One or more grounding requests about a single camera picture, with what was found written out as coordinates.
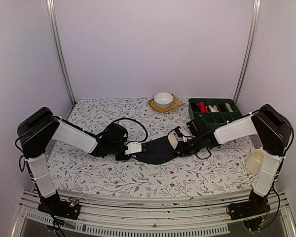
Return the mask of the dark navy underwear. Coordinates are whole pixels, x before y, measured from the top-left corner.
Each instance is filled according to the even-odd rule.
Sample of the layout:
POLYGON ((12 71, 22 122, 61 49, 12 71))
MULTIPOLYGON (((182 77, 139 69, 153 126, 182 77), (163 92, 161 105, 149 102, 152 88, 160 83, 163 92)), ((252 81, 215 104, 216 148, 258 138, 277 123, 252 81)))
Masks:
POLYGON ((141 151, 132 155, 140 162, 152 165, 164 164, 179 156, 176 148, 179 142, 173 132, 141 144, 141 151))

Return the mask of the black striped underwear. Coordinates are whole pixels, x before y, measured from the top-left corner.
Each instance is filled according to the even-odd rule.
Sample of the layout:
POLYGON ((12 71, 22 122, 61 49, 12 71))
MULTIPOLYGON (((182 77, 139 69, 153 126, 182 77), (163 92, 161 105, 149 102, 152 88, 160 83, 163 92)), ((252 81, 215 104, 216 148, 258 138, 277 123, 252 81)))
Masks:
POLYGON ((195 113, 202 113, 202 109, 200 107, 200 104, 197 102, 190 102, 190 108, 193 114, 195 113))

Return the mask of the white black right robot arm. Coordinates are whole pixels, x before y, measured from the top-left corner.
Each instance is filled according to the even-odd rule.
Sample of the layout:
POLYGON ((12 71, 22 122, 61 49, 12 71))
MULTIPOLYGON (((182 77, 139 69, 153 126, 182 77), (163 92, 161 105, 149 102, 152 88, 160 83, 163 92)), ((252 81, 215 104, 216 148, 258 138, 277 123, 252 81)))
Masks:
POLYGON ((205 131, 203 118, 190 121, 192 136, 183 135, 179 128, 169 132, 167 142, 174 153, 183 157, 226 144, 230 141, 247 136, 257 135, 262 144, 263 162, 258 179, 252 188, 248 201, 232 203, 227 207, 227 213, 232 220, 242 219, 268 213, 268 195, 274 190, 288 149, 291 147, 295 132, 290 121, 278 113, 269 104, 215 129, 205 131))

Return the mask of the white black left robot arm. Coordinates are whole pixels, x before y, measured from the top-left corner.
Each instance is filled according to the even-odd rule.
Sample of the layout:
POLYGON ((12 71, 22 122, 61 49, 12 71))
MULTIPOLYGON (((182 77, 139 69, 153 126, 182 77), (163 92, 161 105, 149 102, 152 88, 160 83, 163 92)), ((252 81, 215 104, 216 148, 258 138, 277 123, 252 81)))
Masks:
POLYGON ((114 155, 117 160, 126 160, 128 132, 118 124, 110 124, 98 135, 53 115, 47 107, 42 107, 17 128, 17 142, 25 158, 30 178, 40 195, 41 205, 52 214, 60 214, 64 207, 71 205, 61 201, 47 167, 46 148, 50 141, 59 141, 94 157, 114 155))

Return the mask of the red rolled cloth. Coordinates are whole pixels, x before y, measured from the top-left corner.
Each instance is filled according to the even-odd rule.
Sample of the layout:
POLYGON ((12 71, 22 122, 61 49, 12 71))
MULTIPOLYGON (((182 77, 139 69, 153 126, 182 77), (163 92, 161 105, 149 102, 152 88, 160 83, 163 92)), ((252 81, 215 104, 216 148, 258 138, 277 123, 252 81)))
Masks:
POLYGON ((199 107, 202 113, 209 113, 208 108, 204 102, 200 102, 199 107))

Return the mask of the woven straw mat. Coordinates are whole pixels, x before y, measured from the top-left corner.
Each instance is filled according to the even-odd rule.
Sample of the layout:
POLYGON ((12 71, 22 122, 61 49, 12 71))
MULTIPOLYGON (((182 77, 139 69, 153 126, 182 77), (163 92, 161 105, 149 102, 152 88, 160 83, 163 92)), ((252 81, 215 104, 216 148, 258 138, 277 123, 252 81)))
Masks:
POLYGON ((160 92, 149 100, 148 105, 158 114, 167 114, 183 106, 184 102, 179 100, 174 94, 160 92))

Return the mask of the green compartment organizer box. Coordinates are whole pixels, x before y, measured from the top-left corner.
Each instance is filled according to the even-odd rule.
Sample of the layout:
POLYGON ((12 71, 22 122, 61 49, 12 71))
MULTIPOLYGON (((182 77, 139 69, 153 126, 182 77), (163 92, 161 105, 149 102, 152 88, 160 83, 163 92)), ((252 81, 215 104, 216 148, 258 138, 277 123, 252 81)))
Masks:
POLYGON ((235 102, 228 98, 190 98, 188 113, 191 119, 202 117, 210 127, 221 126, 242 117, 235 102))

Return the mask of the floral tablecloth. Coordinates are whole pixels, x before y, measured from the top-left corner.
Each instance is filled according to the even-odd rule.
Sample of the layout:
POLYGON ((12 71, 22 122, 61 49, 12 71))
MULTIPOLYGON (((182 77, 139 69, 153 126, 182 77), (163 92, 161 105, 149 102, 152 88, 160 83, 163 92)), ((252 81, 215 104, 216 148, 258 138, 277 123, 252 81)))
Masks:
MULTIPOLYGON (((190 120, 187 100, 168 114, 155 113, 146 98, 79 100, 68 121, 98 134, 113 120, 124 126, 129 140, 153 140, 190 120)), ((251 190, 257 176, 245 167, 255 149, 250 137, 231 141, 196 155, 161 165, 114 156, 95 158, 58 142, 48 160, 56 189, 90 195, 125 198, 178 198, 251 190)))

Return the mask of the beige rolled cloth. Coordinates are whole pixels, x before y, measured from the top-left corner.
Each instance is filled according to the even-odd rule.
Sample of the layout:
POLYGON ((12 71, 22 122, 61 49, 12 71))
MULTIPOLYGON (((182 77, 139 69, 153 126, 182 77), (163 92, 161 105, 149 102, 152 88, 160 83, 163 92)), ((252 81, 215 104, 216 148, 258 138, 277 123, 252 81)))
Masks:
POLYGON ((219 112, 216 105, 214 105, 214 106, 209 105, 208 108, 210 109, 211 113, 218 113, 219 112))

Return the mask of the white ceramic bowl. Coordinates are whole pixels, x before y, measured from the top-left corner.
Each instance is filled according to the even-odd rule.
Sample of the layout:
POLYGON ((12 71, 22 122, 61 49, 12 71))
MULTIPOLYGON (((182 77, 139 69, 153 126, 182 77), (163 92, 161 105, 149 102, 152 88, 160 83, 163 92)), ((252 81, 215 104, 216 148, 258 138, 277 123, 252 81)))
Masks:
POLYGON ((167 92, 157 93, 153 98, 156 106, 160 108, 168 108, 173 104, 173 95, 167 92))

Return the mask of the cream plastic cup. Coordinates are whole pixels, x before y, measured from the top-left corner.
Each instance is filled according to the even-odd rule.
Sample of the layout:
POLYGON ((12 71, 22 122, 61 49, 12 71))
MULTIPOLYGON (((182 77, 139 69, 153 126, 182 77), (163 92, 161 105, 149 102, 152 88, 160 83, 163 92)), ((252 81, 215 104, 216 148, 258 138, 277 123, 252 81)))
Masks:
POLYGON ((262 167, 264 159, 264 150, 255 149, 246 159, 245 167, 246 169, 254 175, 258 175, 262 167))

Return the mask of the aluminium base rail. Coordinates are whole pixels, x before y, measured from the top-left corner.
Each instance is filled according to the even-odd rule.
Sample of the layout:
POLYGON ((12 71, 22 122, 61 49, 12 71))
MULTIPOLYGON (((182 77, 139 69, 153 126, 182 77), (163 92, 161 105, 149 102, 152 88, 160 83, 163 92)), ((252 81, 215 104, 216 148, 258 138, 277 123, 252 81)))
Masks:
POLYGON ((227 206, 248 199, 248 191, 199 197, 133 198, 59 192, 80 201, 77 220, 61 218, 68 237, 296 237, 296 223, 284 192, 268 197, 263 230, 247 230, 248 218, 232 220, 227 206))

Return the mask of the right aluminium frame post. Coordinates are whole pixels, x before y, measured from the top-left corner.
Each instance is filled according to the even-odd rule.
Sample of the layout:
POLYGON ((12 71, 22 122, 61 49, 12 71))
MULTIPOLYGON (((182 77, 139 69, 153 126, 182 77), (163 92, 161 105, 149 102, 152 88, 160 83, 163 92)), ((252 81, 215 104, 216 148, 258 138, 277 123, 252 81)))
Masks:
POLYGON ((260 6, 261 6, 261 0, 254 0, 253 1, 253 7, 252 7, 252 13, 251 13, 251 20, 249 25, 249 34, 248 39, 246 43, 245 48, 245 54, 240 70, 239 79, 236 85, 236 89, 234 92, 233 100, 237 104, 240 100, 241 92, 243 89, 243 86, 245 84, 245 78, 248 70, 248 66, 250 63, 250 57, 252 54, 252 48, 254 45, 254 40, 257 32, 257 27, 259 23, 259 12, 260 12, 260 6))

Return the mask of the aluminium frame post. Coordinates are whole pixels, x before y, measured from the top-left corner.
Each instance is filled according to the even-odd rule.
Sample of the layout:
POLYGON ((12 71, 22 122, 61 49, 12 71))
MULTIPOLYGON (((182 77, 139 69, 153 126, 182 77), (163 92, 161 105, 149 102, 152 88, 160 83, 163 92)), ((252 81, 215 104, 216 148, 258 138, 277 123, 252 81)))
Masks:
POLYGON ((52 37, 53 37, 53 41, 54 41, 54 45, 55 45, 55 49, 56 49, 56 54, 57 54, 61 74, 62 74, 62 77, 64 80, 65 89, 68 94, 71 105, 74 106, 76 104, 76 99, 74 96, 74 90, 73 90, 73 87, 72 87, 72 84, 71 84, 71 81, 69 78, 69 74, 68 74, 68 70, 67 70, 66 62, 65 62, 65 57, 63 54, 63 50, 62 50, 54 1, 47 0, 46 5, 47 5, 47 14, 48 14, 49 22, 50 22, 52 37))
POLYGON ((251 13, 251 20, 249 25, 249 34, 248 39, 246 43, 245 48, 245 54, 240 70, 239 79, 236 85, 236 89, 234 92, 233 100, 237 104, 240 100, 241 92, 243 89, 243 86, 245 84, 245 78, 248 70, 248 66, 250 63, 250 57, 252 54, 252 48, 254 45, 254 40, 257 32, 257 27, 259 23, 259 12, 260 12, 260 6, 261 6, 261 0, 254 0, 253 1, 253 7, 252 7, 252 13, 251 13))

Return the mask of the left aluminium frame post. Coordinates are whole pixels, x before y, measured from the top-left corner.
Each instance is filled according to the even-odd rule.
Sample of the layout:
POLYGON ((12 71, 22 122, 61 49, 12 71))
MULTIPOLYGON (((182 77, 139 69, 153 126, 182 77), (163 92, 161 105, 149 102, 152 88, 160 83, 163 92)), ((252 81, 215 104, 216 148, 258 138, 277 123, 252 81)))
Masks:
POLYGON ((71 84, 71 81, 69 78, 69 74, 68 74, 68 70, 67 70, 66 62, 65 62, 65 57, 63 54, 63 50, 62 50, 54 1, 47 0, 46 5, 47 5, 47 14, 48 14, 49 22, 50 22, 52 37, 53 37, 53 41, 54 41, 54 45, 55 45, 55 49, 56 49, 56 54, 57 54, 61 74, 62 74, 62 77, 64 80, 65 89, 68 94, 71 105, 74 106, 76 104, 76 99, 74 96, 74 90, 73 90, 73 87, 72 87, 72 84, 71 84))

